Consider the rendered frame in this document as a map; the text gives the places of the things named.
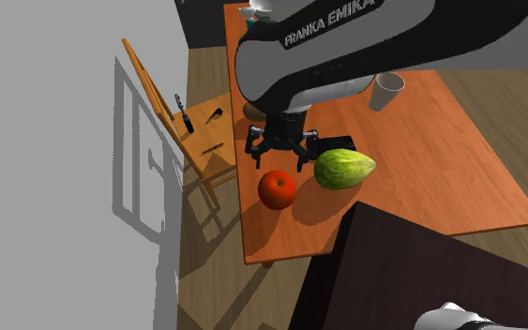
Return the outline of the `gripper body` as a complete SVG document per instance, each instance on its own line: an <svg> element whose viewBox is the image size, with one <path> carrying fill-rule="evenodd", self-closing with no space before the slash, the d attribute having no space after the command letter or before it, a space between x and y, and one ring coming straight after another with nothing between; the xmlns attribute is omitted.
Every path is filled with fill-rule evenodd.
<svg viewBox="0 0 528 330"><path fill-rule="evenodd" d="M282 112L268 116L265 122L265 141L276 150L293 150L303 140L307 112Z"/></svg>

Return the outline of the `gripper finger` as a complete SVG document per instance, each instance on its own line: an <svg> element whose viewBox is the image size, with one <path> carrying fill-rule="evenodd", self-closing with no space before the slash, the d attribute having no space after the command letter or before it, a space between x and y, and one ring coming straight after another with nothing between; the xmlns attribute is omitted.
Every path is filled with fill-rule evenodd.
<svg viewBox="0 0 528 330"><path fill-rule="evenodd" d="M298 155L296 170L299 173L302 172L304 164L318 157L318 140L319 136L316 129L303 132L298 139L290 140L292 150Z"/></svg>
<svg viewBox="0 0 528 330"><path fill-rule="evenodd" d="M266 140L262 140L259 144L254 145L254 141L263 137L264 129L255 127L254 125L249 126L248 137L246 140L245 153L251 155L256 161L256 168L260 169L261 155L269 150L269 143Z"/></svg>

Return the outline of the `green melon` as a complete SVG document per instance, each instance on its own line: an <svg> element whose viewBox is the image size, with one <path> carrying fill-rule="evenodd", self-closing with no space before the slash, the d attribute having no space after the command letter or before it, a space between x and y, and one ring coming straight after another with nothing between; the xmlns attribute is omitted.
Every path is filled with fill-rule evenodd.
<svg viewBox="0 0 528 330"><path fill-rule="evenodd" d="M314 163L314 178L323 188L339 190L363 182L376 168L370 157L349 149L323 152Z"/></svg>

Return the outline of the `wooden chair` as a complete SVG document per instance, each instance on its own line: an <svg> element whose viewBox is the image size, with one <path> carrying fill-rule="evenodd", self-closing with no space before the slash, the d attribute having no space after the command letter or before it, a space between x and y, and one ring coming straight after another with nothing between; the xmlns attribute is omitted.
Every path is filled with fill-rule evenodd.
<svg viewBox="0 0 528 330"><path fill-rule="evenodd" d="M194 126L194 132L190 134L183 122L182 113L174 113L169 109L128 41L123 39L122 42L156 116L198 174L212 204L220 208L214 188L236 177L231 96L226 93L185 109ZM206 120L216 108L221 108L223 115L207 125ZM203 150L218 143L224 145L201 156Z"/></svg>

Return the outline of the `red apple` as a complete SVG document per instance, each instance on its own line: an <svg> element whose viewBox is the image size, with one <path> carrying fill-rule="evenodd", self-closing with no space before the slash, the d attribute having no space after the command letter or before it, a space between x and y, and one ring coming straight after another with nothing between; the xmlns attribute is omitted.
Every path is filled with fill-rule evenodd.
<svg viewBox="0 0 528 330"><path fill-rule="evenodd" d="M259 181L260 201L269 209L282 210L290 206L297 192L294 179L284 171L267 172Z"/></svg>

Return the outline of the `black and silver tool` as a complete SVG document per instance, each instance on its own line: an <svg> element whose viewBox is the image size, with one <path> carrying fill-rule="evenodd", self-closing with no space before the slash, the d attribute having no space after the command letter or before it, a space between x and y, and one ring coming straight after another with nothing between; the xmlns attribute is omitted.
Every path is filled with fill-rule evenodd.
<svg viewBox="0 0 528 330"><path fill-rule="evenodd" d="M185 112L185 107L184 107L184 105L181 102L181 98L180 98L180 96L178 94L175 94L174 97L175 97L176 104L177 104L180 112L182 113L182 118L183 118L183 122L184 122L184 124L186 126L186 129L187 129L188 133L192 134L194 132L194 126L192 125L189 116Z"/></svg>

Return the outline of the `white cup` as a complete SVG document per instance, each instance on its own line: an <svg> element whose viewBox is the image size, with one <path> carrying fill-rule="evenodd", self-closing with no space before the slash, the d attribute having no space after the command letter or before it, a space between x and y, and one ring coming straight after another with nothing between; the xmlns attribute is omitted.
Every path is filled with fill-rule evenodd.
<svg viewBox="0 0 528 330"><path fill-rule="evenodd" d="M369 107L372 111L380 112L404 88L405 80L394 72L378 74L373 83Z"/></svg>

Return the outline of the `white and teal bottle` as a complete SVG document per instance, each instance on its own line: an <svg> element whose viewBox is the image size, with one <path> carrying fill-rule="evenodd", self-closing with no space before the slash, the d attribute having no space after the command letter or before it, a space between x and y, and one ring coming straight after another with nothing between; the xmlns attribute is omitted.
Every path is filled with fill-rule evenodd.
<svg viewBox="0 0 528 330"><path fill-rule="evenodd" d="M246 19L247 28L251 28L256 22L255 13L257 9L254 7L239 7L237 10L240 12L241 18Z"/></svg>

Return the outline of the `orange wooden table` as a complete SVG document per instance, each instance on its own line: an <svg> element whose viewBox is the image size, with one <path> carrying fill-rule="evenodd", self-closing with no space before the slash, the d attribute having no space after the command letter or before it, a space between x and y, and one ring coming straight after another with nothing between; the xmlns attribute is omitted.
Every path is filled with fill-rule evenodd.
<svg viewBox="0 0 528 330"><path fill-rule="evenodd" d="M246 263L332 250L344 213L369 203L444 234L528 225L528 199L456 101L432 61L486 46L528 16L528 0L316 0L290 17L247 28L238 5L224 9L241 226ZM380 112L369 107L375 77L405 80ZM296 170L293 150L269 150L260 169L245 153L249 126L307 112L318 153L349 149L376 168L346 189L321 187L315 160ZM259 199L268 172L295 182L294 202Z"/></svg>

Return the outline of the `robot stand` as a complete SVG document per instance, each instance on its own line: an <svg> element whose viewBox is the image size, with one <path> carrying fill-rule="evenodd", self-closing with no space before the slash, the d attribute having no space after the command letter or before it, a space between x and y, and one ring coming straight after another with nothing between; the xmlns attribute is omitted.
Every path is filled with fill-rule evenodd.
<svg viewBox="0 0 528 330"><path fill-rule="evenodd" d="M528 267L357 202L311 259L289 330L413 330L446 302L528 328Z"/></svg>

